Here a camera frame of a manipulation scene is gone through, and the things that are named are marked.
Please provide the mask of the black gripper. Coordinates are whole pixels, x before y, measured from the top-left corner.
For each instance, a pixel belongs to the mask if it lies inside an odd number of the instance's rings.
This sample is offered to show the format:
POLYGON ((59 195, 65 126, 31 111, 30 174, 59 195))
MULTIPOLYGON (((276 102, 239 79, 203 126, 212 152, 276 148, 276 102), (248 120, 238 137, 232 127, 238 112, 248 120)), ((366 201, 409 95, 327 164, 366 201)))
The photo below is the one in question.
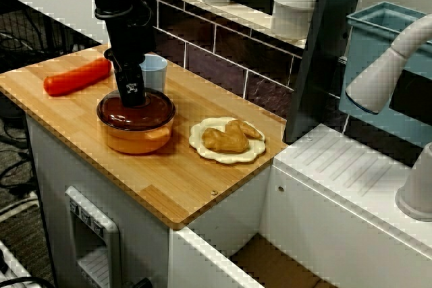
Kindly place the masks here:
POLYGON ((100 19, 105 21, 108 31, 111 48, 105 57, 113 62, 122 105, 143 105, 146 94, 139 65, 147 53, 156 49, 154 12, 145 0, 132 4, 102 0, 100 19))

